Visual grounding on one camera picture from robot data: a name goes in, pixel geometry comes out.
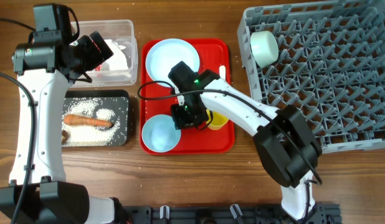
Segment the white napkin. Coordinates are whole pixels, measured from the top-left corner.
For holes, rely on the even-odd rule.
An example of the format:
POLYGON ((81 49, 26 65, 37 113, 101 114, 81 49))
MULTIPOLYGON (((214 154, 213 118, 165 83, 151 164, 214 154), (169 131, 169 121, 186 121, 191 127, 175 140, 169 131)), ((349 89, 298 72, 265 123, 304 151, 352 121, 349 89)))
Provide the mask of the white napkin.
POLYGON ((128 70, 128 62, 125 54, 122 52, 126 47, 118 45, 111 39, 105 39, 105 42, 113 52, 113 55, 102 63, 101 71, 128 70))

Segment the light blue rice bowl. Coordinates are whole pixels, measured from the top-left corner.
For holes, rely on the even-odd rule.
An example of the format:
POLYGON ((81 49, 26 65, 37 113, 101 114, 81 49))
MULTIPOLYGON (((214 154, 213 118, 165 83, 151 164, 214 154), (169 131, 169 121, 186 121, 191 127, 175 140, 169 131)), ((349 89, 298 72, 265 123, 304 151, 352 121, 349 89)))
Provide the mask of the light blue rice bowl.
POLYGON ((143 125, 141 137, 149 150, 164 153, 171 151, 178 145, 181 131, 176 129, 171 116, 158 114, 151 117, 143 125))

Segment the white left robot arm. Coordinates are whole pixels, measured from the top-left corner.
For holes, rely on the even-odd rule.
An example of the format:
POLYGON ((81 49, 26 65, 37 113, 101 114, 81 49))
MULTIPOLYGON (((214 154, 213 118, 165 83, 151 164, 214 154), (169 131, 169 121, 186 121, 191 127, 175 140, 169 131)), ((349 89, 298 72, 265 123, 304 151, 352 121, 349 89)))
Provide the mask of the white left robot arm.
POLYGON ((91 197, 67 182, 62 160, 62 110, 67 90, 89 82, 88 72, 112 56, 98 32, 80 35, 73 10, 62 4, 33 8, 35 27, 12 56, 20 89, 17 151, 0 211, 13 223, 115 223, 122 207, 91 197))

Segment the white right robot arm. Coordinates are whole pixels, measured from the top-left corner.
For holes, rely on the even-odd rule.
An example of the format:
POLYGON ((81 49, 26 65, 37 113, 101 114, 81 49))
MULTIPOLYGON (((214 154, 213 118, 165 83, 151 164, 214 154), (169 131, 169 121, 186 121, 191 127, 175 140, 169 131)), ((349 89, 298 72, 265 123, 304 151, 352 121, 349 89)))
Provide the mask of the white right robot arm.
POLYGON ((168 77, 184 97, 183 103, 171 105, 176 129, 198 128, 210 120, 209 111, 231 120, 252 136, 262 166, 281 186, 283 210, 298 222, 307 221, 315 206, 311 186, 322 182, 315 170, 322 149, 301 111, 259 103, 219 74, 197 73, 184 62, 168 77))

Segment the orange carrot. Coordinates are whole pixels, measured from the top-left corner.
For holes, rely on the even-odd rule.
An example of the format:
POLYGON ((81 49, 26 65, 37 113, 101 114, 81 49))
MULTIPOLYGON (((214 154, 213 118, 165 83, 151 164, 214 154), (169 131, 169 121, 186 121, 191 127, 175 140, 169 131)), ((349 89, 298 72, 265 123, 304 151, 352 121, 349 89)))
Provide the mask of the orange carrot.
POLYGON ((113 124, 109 121, 89 118, 74 114, 68 114, 64 117, 64 123, 69 126, 100 126, 105 128, 110 128, 113 124))

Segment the white rice pile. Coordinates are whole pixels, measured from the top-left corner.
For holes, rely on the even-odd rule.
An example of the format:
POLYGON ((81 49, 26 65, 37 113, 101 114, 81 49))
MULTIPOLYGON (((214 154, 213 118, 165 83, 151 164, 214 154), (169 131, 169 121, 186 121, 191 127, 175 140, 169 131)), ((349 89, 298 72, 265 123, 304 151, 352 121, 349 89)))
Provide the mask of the white rice pile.
POLYGON ((128 105, 126 96, 66 98, 63 118, 74 114, 109 121, 113 126, 69 126, 63 123, 62 130, 69 134, 63 147, 124 145, 128 137, 128 105))

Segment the yellow plastic cup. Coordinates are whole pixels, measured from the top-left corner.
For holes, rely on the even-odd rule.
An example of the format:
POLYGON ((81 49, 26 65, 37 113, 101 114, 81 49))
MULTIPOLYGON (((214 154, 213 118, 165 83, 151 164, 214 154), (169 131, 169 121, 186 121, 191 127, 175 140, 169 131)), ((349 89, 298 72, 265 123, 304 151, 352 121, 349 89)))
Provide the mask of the yellow plastic cup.
POLYGON ((211 130, 221 129, 229 121, 227 117, 215 111, 206 110, 206 112, 209 117, 206 124, 208 124, 208 128, 211 130))

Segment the green bowl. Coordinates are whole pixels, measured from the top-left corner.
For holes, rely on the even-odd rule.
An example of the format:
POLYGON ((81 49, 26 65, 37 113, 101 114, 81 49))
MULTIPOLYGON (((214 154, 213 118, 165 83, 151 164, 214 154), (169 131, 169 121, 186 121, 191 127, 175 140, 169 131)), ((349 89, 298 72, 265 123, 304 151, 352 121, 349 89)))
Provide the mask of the green bowl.
POLYGON ((254 60, 260 68, 265 68, 278 59, 278 43, 275 36, 265 30, 254 32, 250 38, 254 60))

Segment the light blue plate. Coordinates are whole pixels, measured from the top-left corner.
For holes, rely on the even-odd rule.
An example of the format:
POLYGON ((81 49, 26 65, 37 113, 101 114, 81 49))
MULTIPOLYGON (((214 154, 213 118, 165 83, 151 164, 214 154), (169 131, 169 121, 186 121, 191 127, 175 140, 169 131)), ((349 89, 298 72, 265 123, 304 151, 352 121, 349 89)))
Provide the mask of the light blue plate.
POLYGON ((199 70, 199 54, 190 43, 181 39, 165 39, 150 48, 145 59, 145 67, 153 81, 171 83, 168 74, 180 61, 194 72, 199 70))

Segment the brown food lump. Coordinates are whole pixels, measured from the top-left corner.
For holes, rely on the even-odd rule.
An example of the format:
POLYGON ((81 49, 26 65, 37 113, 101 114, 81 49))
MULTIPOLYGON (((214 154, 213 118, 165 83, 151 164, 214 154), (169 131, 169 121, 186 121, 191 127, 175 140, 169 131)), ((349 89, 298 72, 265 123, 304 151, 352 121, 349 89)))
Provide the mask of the brown food lump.
POLYGON ((69 138, 69 134, 67 131, 62 130, 62 145, 64 145, 69 138))

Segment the white plastic spoon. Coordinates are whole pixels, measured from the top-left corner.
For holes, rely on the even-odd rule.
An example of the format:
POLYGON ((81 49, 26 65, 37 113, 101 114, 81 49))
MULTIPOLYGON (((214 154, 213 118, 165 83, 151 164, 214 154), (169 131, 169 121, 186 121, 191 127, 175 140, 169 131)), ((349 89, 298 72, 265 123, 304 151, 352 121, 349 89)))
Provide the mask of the white plastic spoon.
POLYGON ((226 79, 226 66, 225 65, 221 65, 219 67, 219 75, 222 79, 226 79))

